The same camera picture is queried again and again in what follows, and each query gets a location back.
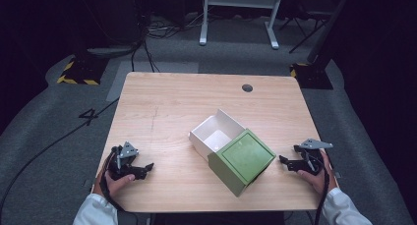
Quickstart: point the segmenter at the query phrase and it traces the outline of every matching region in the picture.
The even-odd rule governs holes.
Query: white sleeve
[[[117,225],[117,209],[104,197],[90,194],[81,205],[73,225]]]
[[[326,196],[323,216],[330,225],[372,224],[358,211],[352,199],[339,188],[331,190]]]

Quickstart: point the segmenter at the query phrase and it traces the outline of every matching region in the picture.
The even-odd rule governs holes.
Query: dark background
[[[99,5],[94,0],[86,1],[99,18]],[[417,182],[415,1],[348,0],[320,55],[333,59],[343,74],[352,106],[417,221],[413,185]],[[157,12],[181,25],[185,14],[202,10],[203,0],[143,3],[144,13]],[[47,87],[44,76],[52,65],[74,54],[75,47],[107,47],[110,42],[82,0],[1,0],[0,13],[3,132],[14,116]],[[77,44],[71,42],[74,37]]]

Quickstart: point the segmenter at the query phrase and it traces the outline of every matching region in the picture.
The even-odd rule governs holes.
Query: black cable
[[[307,216],[309,217],[311,225],[314,225],[313,216],[311,215],[309,211],[306,211],[306,213],[307,213]]]
[[[47,147],[45,147],[43,150],[41,150],[38,154],[36,154],[34,157],[32,157],[23,167],[22,169],[15,175],[15,177],[12,179],[12,181],[10,182],[9,186],[7,187],[2,199],[1,199],[1,203],[0,203],[0,225],[1,225],[1,220],[2,220],[2,211],[3,211],[3,207],[4,207],[4,203],[6,201],[6,197],[9,193],[9,191],[12,189],[13,185],[15,184],[16,180],[19,178],[19,176],[21,176],[21,174],[25,171],[25,169],[34,161],[38,158],[39,155],[41,155],[42,153],[44,153],[46,150],[48,150],[50,147],[52,147],[53,145],[55,145],[56,143],[58,143],[59,141],[62,141],[63,139],[65,139],[66,137],[70,136],[71,134],[73,134],[74,132],[76,132],[77,130],[79,130],[80,128],[82,128],[83,126],[87,125],[91,120],[93,120],[94,118],[97,118],[99,114],[101,114],[103,111],[105,111],[107,108],[109,108],[112,104],[114,104],[115,102],[117,102],[119,100],[119,98],[115,99],[114,101],[112,101],[110,104],[108,104],[107,106],[105,106],[102,110],[98,111],[95,115],[89,117],[85,122],[83,122],[80,126],[78,126],[77,128],[75,128],[74,130],[72,130],[70,133],[64,135],[63,137],[59,138],[58,140],[54,141],[53,143],[51,143],[50,145],[48,145]]]
[[[101,177],[100,177],[99,186],[101,188],[101,191],[104,197],[107,199],[108,202],[110,202],[118,211],[125,211],[125,209],[122,206],[120,206],[120,204],[118,204],[116,201],[114,201],[113,198],[110,196],[110,191],[107,186],[107,180],[105,178],[105,172],[108,170],[108,165],[110,164],[110,160],[112,160],[114,155],[115,155],[115,152],[112,149],[110,154],[107,156],[103,164],[103,167],[101,169]]]
[[[138,49],[139,49],[139,46],[132,52],[132,56],[131,56],[132,72],[135,72],[135,64],[133,62],[133,58],[134,58],[135,53]]]
[[[146,40],[144,40],[144,49],[145,49],[145,51],[148,55],[148,60],[149,60],[150,68],[152,69],[152,71],[155,73],[155,69],[157,69],[157,71],[160,72],[159,69],[156,67],[156,65],[152,61],[152,54],[150,54],[150,52],[148,51],[148,46],[147,46],[147,41]]]
[[[318,161],[322,165],[323,170],[325,172],[325,186],[323,187],[323,194],[322,194],[322,198],[320,200],[319,206],[318,206],[317,211],[316,211],[316,219],[315,219],[315,223],[314,223],[316,225],[319,225],[320,214],[322,213],[323,205],[325,203],[326,196],[328,195],[328,184],[330,183],[330,177],[329,177],[329,174],[328,174],[328,169],[326,168],[324,162],[322,162],[321,160],[319,160],[318,158],[316,158],[312,155],[310,155],[310,157],[315,159],[316,161]]]
[[[209,15],[208,23],[213,21],[213,20],[210,20],[210,17],[211,17],[211,15]],[[178,27],[175,27],[175,26],[166,26],[163,21],[153,21],[149,26],[149,30],[164,30],[164,34],[155,34],[155,33],[149,32],[147,34],[147,36],[150,37],[150,38],[154,38],[154,39],[163,39],[163,38],[172,37],[173,35],[177,34],[180,31],[188,31],[188,30],[190,30],[194,27],[201,26],[202,24],[192,25],[192,23],[197,21],[198,18],[203,18],[203,14],[197,15],[190,22],[187,22],[186,25],[184,26],[184,28],[178,28]]]
[[[288,215],[287,218],[284,218],[284,222],[288,219],[290,219],[292,217],[292,215],[294,214],[294,211],[291,211],[291,213]]]

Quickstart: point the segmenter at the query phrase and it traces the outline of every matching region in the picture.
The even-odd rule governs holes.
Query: open box
[[[220,109],[191,131],[189,138],[209,168],[237,197],[276,158],[254,133]]]

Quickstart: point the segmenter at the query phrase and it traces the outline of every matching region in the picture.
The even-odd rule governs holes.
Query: chair leg
[[[303,32],[304,37],[307,36],[307,34],[304,32],[303,28],[300,26],[300,23],[298,23],[297,19],[294,18],[295,23],[297,23],[298,28],[301,30],[301,32]]]
[[[279,30],[283,30],[293,19],[288,19],[285,24],[283,24],[281,27],[279,27]]]
[[[319,20],[316,20],[316,22],[314,23],[314,30],[317,30],[317,25],[319,24]]]
[[[200,32],[200,45],[206,45],[208,42],[208,13],[209,13],[209,0],[205,0],[205,6],[203,8],[203,24],[202,31]]]
[[[289,53],[291,54],[295,49],[297,49],[301,44],[303,44],[304,41],[306,41],[308,38],[310,38],[314,33],[316,33],[320,28],[322,28],[323,26],[325,26],[327,23],[327,21],[323,22],[321,25],[319,25],[316,29],[314,29],[310,34],[308,34],[306,37],[304,37],[304,39],[302,39],[300,42],[298,42],[297,45],[294,46],[294,48],[292,48]]]

